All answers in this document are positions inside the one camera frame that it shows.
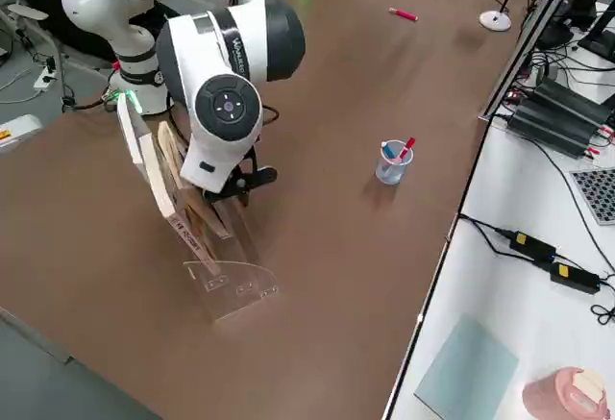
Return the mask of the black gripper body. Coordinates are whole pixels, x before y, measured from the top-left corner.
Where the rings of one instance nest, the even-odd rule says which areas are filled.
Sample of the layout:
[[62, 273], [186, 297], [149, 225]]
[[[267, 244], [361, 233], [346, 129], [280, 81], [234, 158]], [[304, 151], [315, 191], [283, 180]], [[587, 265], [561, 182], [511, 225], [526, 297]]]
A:
[[235, 184], [227, 183], [219, 193], [215, 193], [205, 189], [202, 189], [201, 193], [205, 200], [210, 203], [215, 203], [221, 200], [226, 200], [241, 195], [243, 193], [243, 188]]

